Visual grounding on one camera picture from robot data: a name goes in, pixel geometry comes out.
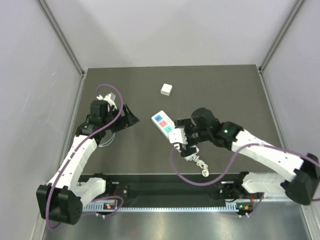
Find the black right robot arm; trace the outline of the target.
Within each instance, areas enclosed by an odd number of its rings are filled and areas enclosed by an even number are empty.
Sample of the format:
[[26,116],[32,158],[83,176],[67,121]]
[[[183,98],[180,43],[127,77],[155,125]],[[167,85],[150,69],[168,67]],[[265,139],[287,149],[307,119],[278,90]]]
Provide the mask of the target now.
[[224,172],[214,180],[199,183],[179,176],[191,185],[202,187],[220,181],[237,155],[241,154],[273,172],[240,172],[233,182],[233,192],[237,197],[271,193],[286,195],[295,203],[305,206],[315,201],[314,195],[320,185],[320,161],[315,155],[304,155],[269,144],[238,124],[220,122],[207,108],[198,108],[190,118],[174,121],[168,139],[183,158],[194,157],[198,153],[197,144],[202,142],[211,142],[216,147],[233,152]]

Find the white cube charger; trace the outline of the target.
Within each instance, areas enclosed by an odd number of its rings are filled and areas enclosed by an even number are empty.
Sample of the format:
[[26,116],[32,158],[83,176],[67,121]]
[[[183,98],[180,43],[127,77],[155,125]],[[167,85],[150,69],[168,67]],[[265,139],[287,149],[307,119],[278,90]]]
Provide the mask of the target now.
[[171,84],[164,83],[160,89],[160,93],[164,96],[170,96],[173,90],[173,86]]

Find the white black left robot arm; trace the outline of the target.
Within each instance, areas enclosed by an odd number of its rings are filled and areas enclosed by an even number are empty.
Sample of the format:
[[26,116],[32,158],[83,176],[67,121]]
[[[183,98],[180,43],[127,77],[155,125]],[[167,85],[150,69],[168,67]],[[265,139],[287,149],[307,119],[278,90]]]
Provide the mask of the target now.
[[108,131],[113,134],[138,123],[126,104],[118,108],[112,99],[99,97],[90,104],[90,112],[78,126],[71,148],[56,174],[36,190],[42,219],[75,225],[83,209],[96,197],[109,198],[114,191],[106,176],[94,174],[85,183],[79,178]]

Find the white multicolour power strip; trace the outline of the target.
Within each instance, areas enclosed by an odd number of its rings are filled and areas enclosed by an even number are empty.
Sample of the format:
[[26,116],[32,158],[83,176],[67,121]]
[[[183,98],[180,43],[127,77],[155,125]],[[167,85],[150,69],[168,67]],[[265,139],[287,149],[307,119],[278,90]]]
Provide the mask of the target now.
[[[169,141],[168,133],[170,133],[173,129],[175,129],[174,121],[163,111],[159,111],[154,116],[151,117],[151,121],[155,124],[155,126],[162,132],[162,134],[166,137]],[[197,162],[200,157],[198,154],[194,155],[193,157],[184,157],[186,161],[194,161]]]

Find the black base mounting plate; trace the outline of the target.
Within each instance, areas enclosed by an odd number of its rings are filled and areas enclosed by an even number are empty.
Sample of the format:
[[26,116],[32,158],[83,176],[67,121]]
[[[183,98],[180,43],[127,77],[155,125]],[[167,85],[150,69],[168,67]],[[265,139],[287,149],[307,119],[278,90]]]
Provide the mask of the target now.
[[106,195],[121,196],[125,202],[137,197],[207,197],[210,200],[252,200],[253,193],[246,192],[236,184],[235,175],[227,176],[222,180],[206,185],[196,186],[184,182],[175,174],[83,174],[79,178],[81,184],[89,178],[97,177],[106,180]]

